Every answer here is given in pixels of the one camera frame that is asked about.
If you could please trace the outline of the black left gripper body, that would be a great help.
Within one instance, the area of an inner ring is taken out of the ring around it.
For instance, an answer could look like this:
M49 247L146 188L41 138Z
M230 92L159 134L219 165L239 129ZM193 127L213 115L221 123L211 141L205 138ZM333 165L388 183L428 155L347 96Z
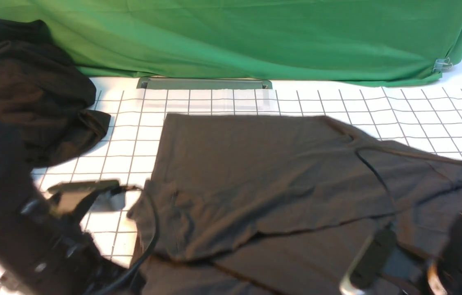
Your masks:
M90 234L53 216L15 216L0 231L1 283L24 295L139 295L145 278L103 257Z

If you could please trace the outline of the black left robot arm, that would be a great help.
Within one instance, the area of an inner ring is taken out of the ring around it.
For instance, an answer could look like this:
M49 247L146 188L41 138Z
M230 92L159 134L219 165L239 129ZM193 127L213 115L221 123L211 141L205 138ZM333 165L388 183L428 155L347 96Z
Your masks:
M139 295L145 279L98 250L81 220L98 198L125 192L117 180L78 182L46 199L25 160L24 144L0 123L0 278L24 295Z

